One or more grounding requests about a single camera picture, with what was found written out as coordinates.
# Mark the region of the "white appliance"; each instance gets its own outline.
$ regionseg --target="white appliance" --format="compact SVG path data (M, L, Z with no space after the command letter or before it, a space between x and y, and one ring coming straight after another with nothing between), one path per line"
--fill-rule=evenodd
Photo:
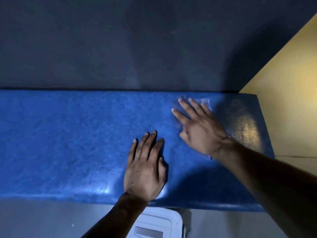
M146 207L133 224L127 238L184 238L185 232L178 212Z

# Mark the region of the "yellow wall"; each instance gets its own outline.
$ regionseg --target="yellow wall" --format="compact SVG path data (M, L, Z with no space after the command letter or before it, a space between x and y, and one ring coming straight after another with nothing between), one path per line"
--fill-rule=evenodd
M303 169L317 175L317 15L241 93L258 96L276 157L299 168L316 162Z

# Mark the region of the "blue countertop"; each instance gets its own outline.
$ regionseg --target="blue countertop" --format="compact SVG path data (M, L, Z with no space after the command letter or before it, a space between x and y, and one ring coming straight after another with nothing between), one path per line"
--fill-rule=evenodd
M274 158L255 95L128 91L0 91L0 197L114 204L134 138L163 137L168 180L151 206L263 210L242 184L179 137L171 108L209 98L227 132Z

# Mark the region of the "hand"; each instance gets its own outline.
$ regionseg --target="hand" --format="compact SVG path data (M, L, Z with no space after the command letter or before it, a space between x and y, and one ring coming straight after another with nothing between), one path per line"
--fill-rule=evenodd
M172 108L172 113L183 124L183 130L179 135L189 147L216 158L222 142L228 135L206 104L202 103L200 106L195 100L188 100L193 107L182 99L178 101L191 119Z
M154 200L165 184L166 168L163 157L158 160L158 154L163 144L163 139L156 140L156 131L149 136L146 132L138 145L135 139L132 143L128 164L124 175L124 191L149 202Z

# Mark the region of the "dark skin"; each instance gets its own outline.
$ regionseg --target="dark skin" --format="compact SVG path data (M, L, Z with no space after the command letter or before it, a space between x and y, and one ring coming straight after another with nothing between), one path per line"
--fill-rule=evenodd
M189 102L192 107L179 100L191 119L172 109L183 124L180 137L186 144L212 156L232 172L288 237L317 237L317 177L244 147L228 137L206 105L200 106L192 99ZM86 237L126 237L149 201L159 195L166 169L158 158L163 141L151 148L156 135L144 135L139 145L133 142L125 193Z

